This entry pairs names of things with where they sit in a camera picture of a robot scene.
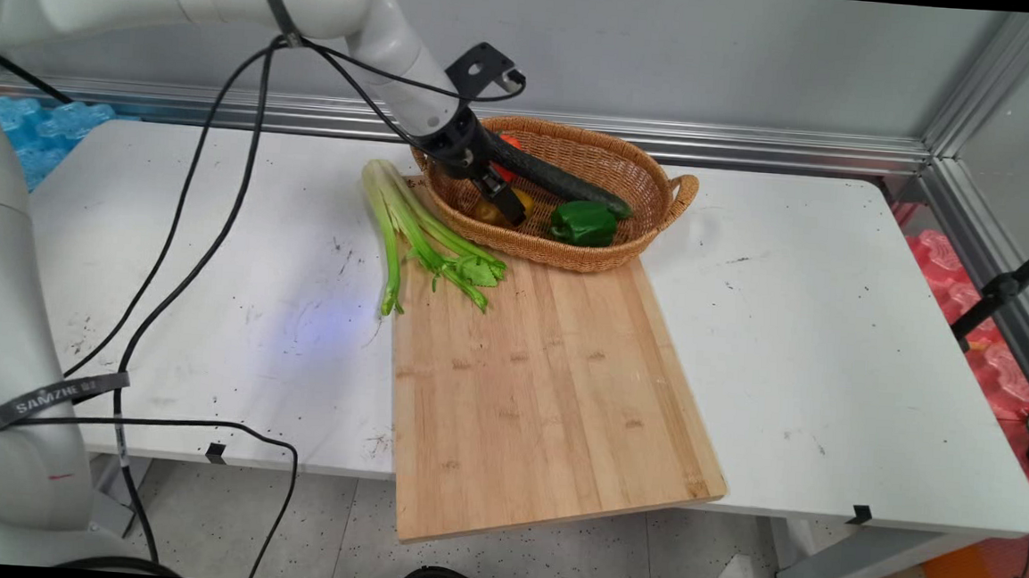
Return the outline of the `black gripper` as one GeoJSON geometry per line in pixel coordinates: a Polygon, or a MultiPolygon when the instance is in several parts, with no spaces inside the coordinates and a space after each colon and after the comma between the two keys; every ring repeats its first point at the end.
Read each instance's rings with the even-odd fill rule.
{"type": "Polygon", "coordinates": [[[415,136],[415,148],[448,168],[453,177],[469,179],[480,190],[482,223],[519,227],[529,209],[529,196],[514,190],[516,177],[498,175],[494,154],[500,136],[480,123],[472,108],[461,107],[438,132],[415,136]]]}

